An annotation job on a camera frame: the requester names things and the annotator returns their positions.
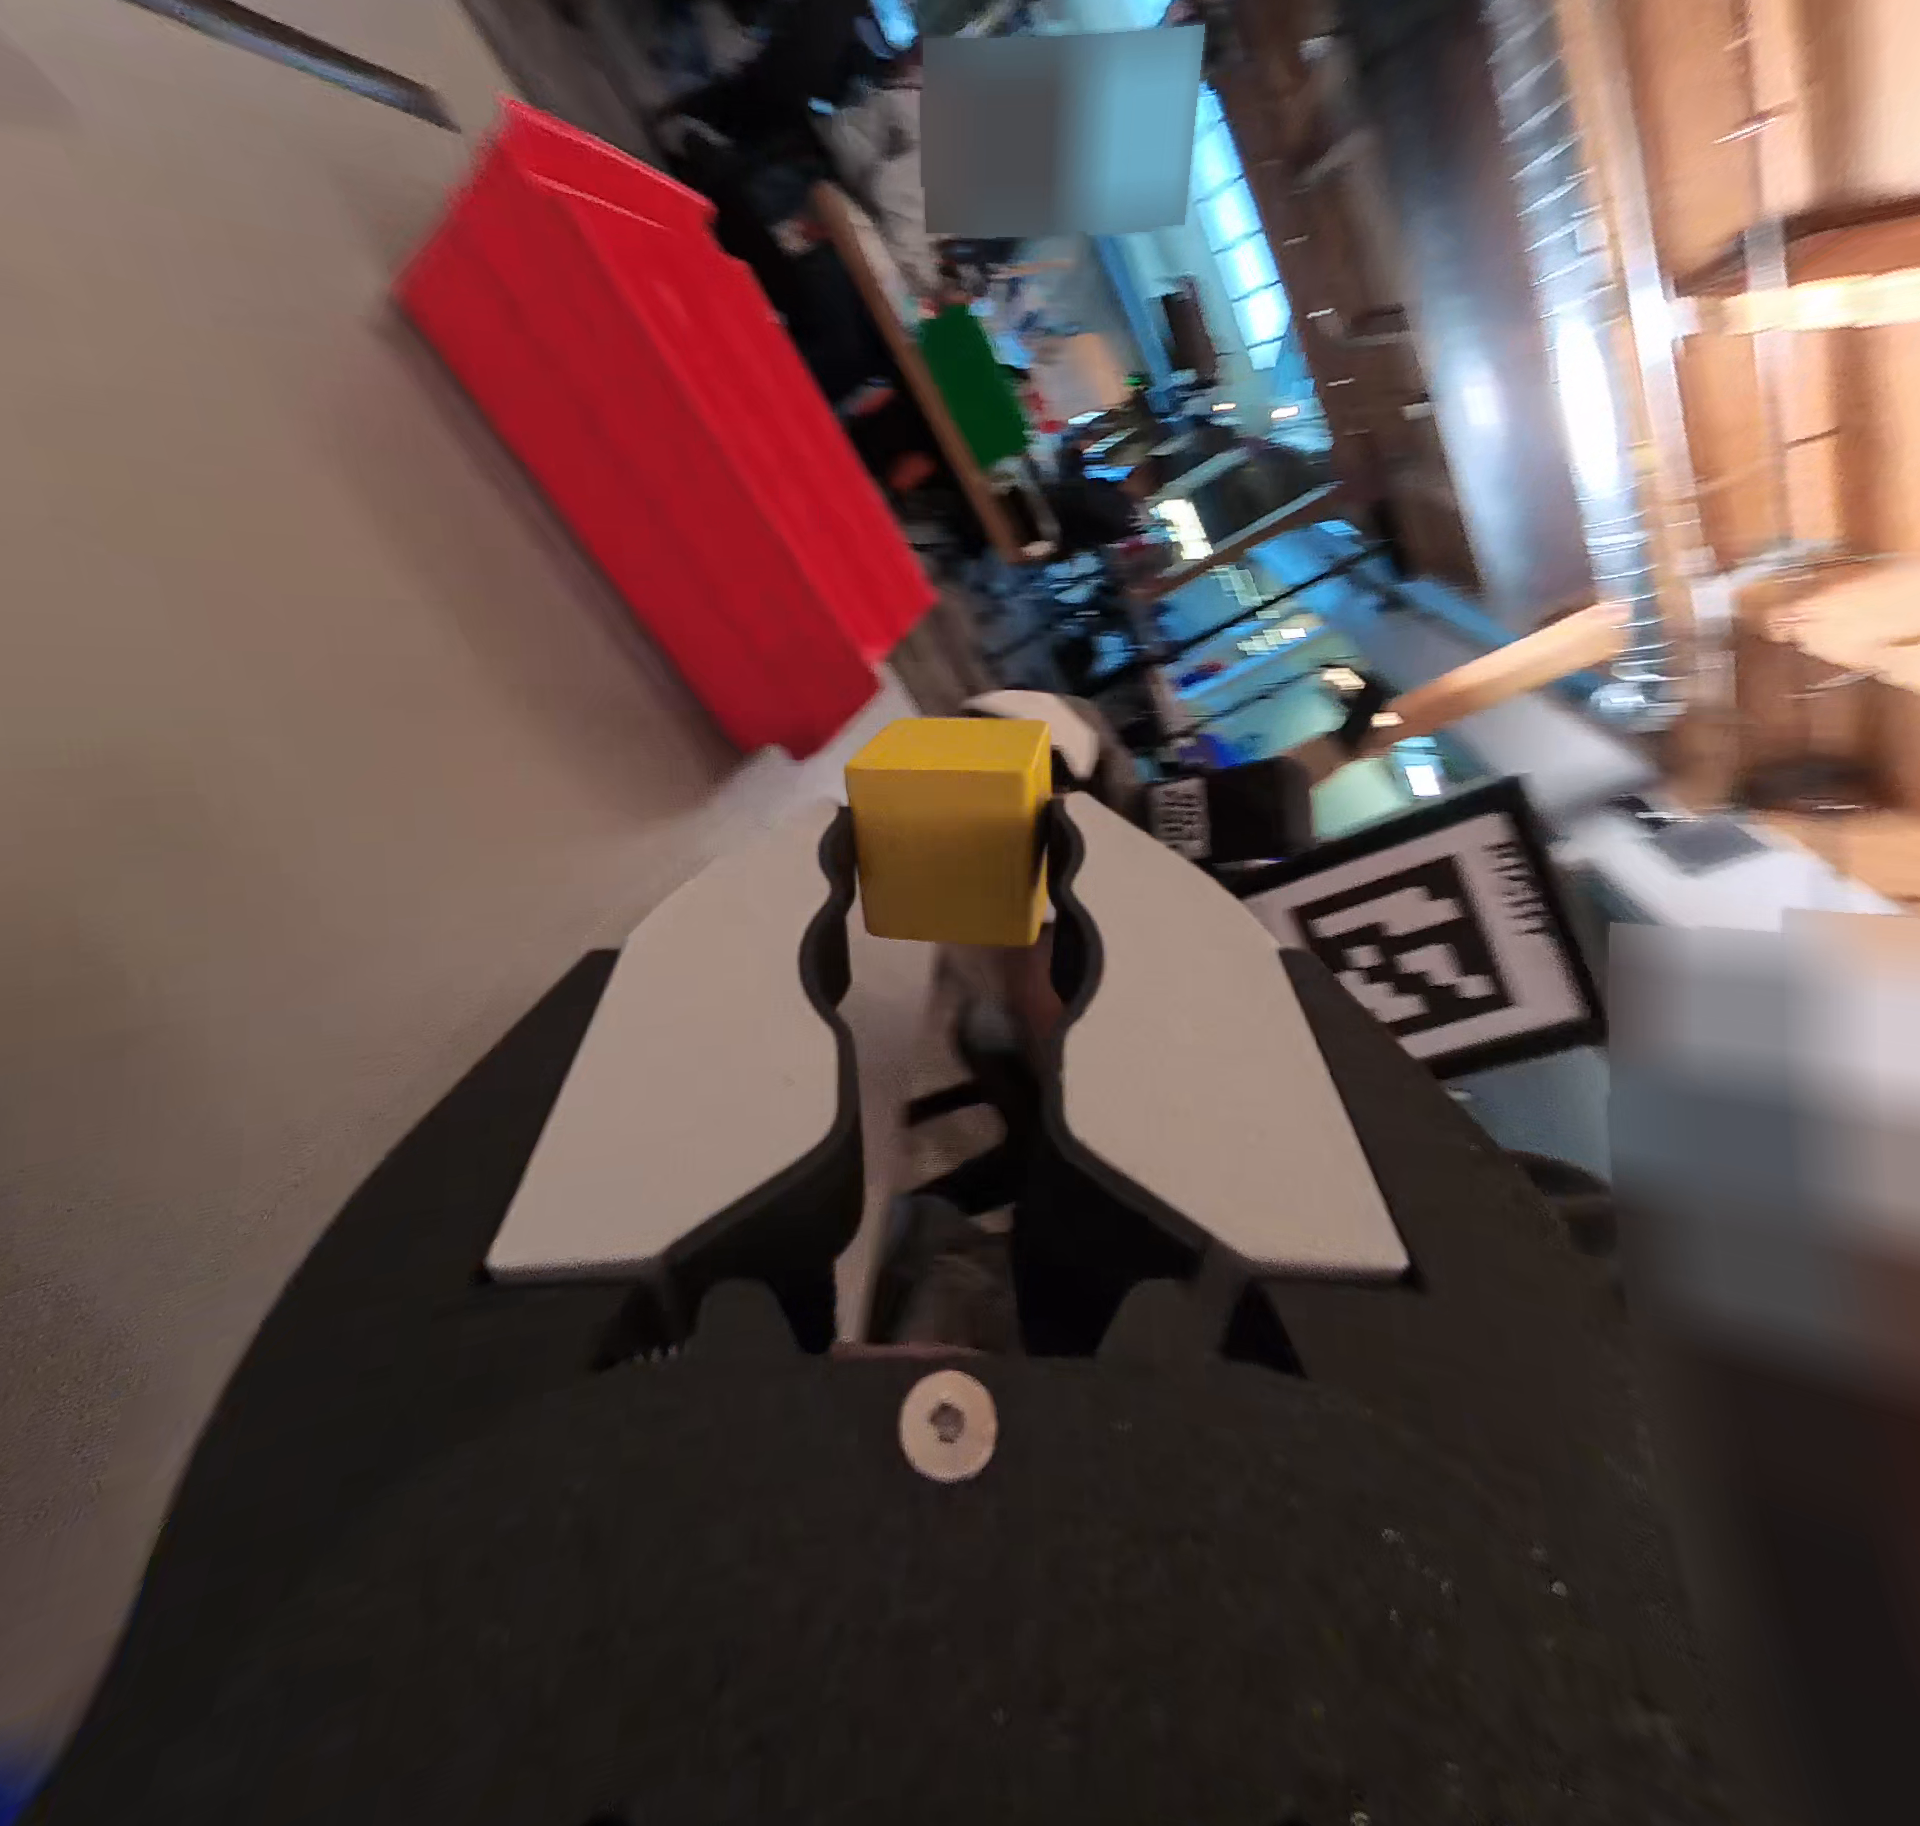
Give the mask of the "green box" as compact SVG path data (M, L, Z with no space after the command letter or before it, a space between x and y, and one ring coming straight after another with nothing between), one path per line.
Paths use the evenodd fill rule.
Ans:
M925 369L983 472L1021 457L1030 446L1029 410L1019 370L1006 367L983 320L966 305L925 314L919 323Z

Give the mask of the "red plastic bin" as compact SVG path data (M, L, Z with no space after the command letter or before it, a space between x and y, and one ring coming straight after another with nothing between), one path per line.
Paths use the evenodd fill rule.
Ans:
M744 753L823 753L923 564L694 190L513 97L394 301Z

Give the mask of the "printed marker board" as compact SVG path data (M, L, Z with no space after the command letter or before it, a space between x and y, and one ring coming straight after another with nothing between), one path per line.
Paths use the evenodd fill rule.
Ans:
M1238 898L1437 1076L1606 1041L1548 830L1486 779L1254 869Z

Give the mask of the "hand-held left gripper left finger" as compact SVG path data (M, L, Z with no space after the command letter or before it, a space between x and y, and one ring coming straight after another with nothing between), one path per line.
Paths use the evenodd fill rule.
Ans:
M494 1280L837 1263L865 1197L852 898L848 807L810 802L630 933L490 1244Z

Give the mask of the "wooden table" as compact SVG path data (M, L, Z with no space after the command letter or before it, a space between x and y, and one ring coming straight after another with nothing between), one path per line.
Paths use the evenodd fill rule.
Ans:
M1023 498L1029 500L1027 512L1042 519L1042 530L1032 532L1017 521L1017 510L1015 504L1010 504L1006 491L1019 485L1021 478L997 478L974 457L974 450L955 421L934 372L927 367L921 340L906 321L895 284L899 273L895 273L878 227L833 180L820 180L810 188L808 209L820 233L835 248L886 342L925 427L933 434L982 538L1010 566L1038 566L1051 559L1059 547L1059 525L1053 512L1042 495L1032 491Z

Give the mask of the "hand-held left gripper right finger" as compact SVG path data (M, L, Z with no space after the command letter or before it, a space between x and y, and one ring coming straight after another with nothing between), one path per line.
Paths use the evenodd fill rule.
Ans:
M1061 1152L1258 1278L1394 1283L1411 1255L1268 928L1091 794L1051 807Z

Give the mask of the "yellow wooden cube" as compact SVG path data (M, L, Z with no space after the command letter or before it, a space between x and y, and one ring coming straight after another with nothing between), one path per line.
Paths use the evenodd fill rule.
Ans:
M1029 948L1046 914L1055 747L1038 717L904 717L846 764L863 922L889 941Z

